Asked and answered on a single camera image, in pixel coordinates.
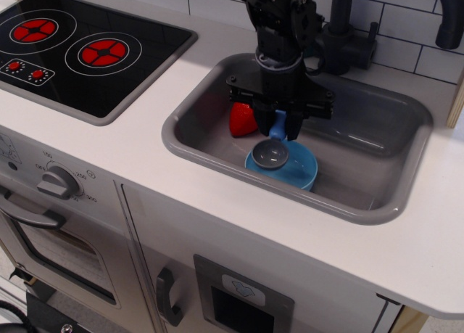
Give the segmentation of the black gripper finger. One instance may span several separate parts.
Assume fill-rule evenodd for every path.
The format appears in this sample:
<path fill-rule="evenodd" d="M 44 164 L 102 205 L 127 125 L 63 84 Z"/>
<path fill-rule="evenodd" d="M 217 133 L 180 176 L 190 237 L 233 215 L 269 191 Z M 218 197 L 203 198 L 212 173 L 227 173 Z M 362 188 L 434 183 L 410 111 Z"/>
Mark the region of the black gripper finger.
<path fill-rule="evenodd" d="M 252 105 L 252 109 L 260 133 L 264 136 L 269 136 L 270 129 L 276 120 L 275 108 L 271 104 L 255 102 Z"/>
<path fill-rule="evenodd" d="M 288 141 L 297 139 L 303 121 L 308 118 L 307 112 L 287 111 L 285 120 L 285 132 Z"/>

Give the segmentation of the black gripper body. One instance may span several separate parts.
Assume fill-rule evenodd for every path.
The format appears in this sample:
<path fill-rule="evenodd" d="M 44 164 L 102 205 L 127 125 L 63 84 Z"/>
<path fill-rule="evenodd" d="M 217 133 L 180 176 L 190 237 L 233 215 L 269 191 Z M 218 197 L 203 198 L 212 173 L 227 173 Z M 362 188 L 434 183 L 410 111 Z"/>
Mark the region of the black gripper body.
<path fill-rule="evenodd" d="M 230 98 L 256 107 L 261 112 L 281 110 L 301 115 L 331 118 L 334 93 L 313 82 L 301 57 L 284 64 L 256 55 L 249 65 L 226 79 Z"/>

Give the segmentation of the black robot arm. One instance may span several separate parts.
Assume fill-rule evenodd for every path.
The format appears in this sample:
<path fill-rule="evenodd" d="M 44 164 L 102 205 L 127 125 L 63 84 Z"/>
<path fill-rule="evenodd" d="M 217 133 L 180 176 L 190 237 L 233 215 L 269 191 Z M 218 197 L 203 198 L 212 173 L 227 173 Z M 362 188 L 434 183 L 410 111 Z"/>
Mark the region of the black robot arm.
<path fill-rule="evenodd" d="M 304 61 L 305 49 L 322 31 L 323 17 L 313 0 L 242 1 L 257 33 L 257 69 L 228 77 L 230 99 L 252 108 L 265 136 L 277 111 L 283 111 L 286 138 L 295 140 L 305 119 L 330 118 L 333 112 L 331 92 L 312 81 Z"/>

